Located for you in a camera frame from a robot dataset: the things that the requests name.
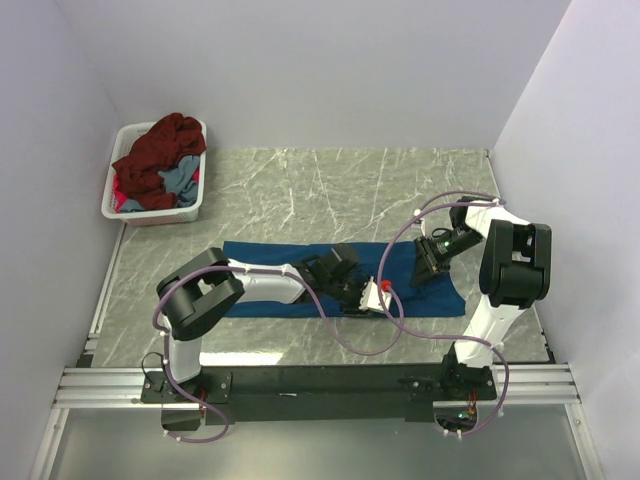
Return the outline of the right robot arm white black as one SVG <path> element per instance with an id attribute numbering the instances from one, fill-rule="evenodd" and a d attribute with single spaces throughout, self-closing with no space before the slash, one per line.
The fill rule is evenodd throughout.
<path id="1" fill-rule="evenodd" d="M 493 349 L 534 302 L 550 287 L 552 230 L 510 212 L 498 199 L 463 196 L 449 210 L 451 226 L 439 235 L 414 240 L 411 286 L 444 276 L 457 255 L 482 243 L 479 269 L 481 298 L 462 340 L 455 340 L 442 361 L 437 385 L 447 398 L 460 399 L 493 384 Z"/>

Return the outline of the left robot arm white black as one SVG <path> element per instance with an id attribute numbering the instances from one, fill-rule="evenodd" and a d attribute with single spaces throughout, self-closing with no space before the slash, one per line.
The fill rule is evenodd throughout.
<path id="1" fill-rule="evenodd" d="M 384 313 L 389 289 L 358 273 L 358 266 L 359 255 L 347 244 L 280 265 L 248 264 L 219 248 L 205 250 L 156 287 L 152 324 L 165 337 L 164 389 L 179 402 L 197 395 L 202 337 L 238 303 L 317 304 L 327 297 L 349 316 Z"/>

